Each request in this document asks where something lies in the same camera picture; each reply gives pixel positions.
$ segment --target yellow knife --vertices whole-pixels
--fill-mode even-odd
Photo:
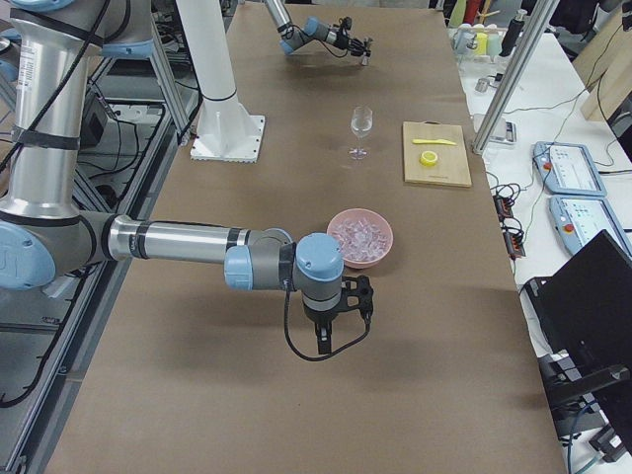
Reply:
[[[443,138],[438,138],[436,140],[427,140],[424,138],[414,138],[413,143],[416,145],[453,145],[456,146],[456,143],[450,140],[444,140]]]

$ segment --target brown paper table covering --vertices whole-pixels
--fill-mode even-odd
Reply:
[[[285,345],[280,292],[230,290],[221,266],[134,262],[47,472],[563,472],[480,158],[471,189],[403,183],[404,120],[473,135],[441,15],[290,7],[299,25],[352,16],[354,35],[374,38],[370,65],[317,43],[284,57],[263,5],[240,6],[229,44],[241,102],[268,118],[262,155],[181,150],[153,218],[298,238],[347,207],[379,212],[395,243],[365,271],[371,334],[305,362]],[[359,104],[374,123],[355,163]],[[292,303],[293,338],[313,354]],[[335,347],[361,330],[339,316]]]

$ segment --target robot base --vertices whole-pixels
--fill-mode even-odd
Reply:
[[[221,112],[216,112],[212,118],[200,118],[198,136],[191,150],[192,159],[257,162],[266,118],[248,115],[241,104],[239,109],[242,123],[236,126],[234,122],[229,126]]]

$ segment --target white table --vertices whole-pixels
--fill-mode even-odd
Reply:
[[[470,113],[484,114],[492,98],[494,88],[478,93],[474,87],[479,78],[496,73],[496,66],[489,62],[461,61],[461,83],[467,96]],[[584,84],[567,59],[562,48],[552,35],[544,35],[513,93],[507,111],[536,107],[551,107],[576,97],[584,90]],[[505,115],[507,120],[517,125],[517,144],[513,147],[490,143],[483,159],[488,172],[498,177],[501,184],[519,183],[523,188],[531,183],[534,168],[531,164],[532,146],[537,141],[582,143],[591,151],[595,161],[608,163],[606,145],[614,135],[605,122],[586,121],[580,108],[589,96],[583,92],[575,101],[561,105],[550,111],[515,112]],[[628,170],[632,163],[627,159],[618,142],[612,143],[608,151],[614,159],[610,167],[597,165],[600,170]],[[632,227],[632,175],[602,176],[607,188],[607,198],[624,228]],[[496,184],[490,177],[490,186]],[[531,221],[526,236],[526,257],[515,264],[515,282],[522,286],[532,277],[551,276],[570,258],[552,224],[548,211],[548,197],[542,193],[542,181],[535,176],[533,185],[522,192],[513,207],[513,213],[526,228]],[[522,307],[529,326],[533,347],[538,356],[550,353],[542,336],[537,317],[525,295]],[[584,466],[593,456],[590,439],[597,430],[584,432],[573,444],[574,472]],[[593,474],[629,474],[632,472],[632,456],[625,454],[614,464],[599,462],[590,470]]]

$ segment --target wooden board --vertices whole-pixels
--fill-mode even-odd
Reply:
[[[604,121],[612,117],[632,91],[632,56],[630,50],[621,48],[610,67],[603,73],[597,85],[582,105],[586,120]]]
[[[584,85],[592,89],[595,81],[614,62],[618,51],[629,50],[630,47],[632,47],[632,36],[625,35],[621,30],[621,9],[619,8],[573,61],[573,67]]]
[[[404,181],[432,185],[472,186],[467,152],[460,125],[444,125],[405,121],[404,126]],[[456,145],[415,145],[413,138],[444,138]],[[423,151],[430,150],[438,155],[432,167],[419,162]]]

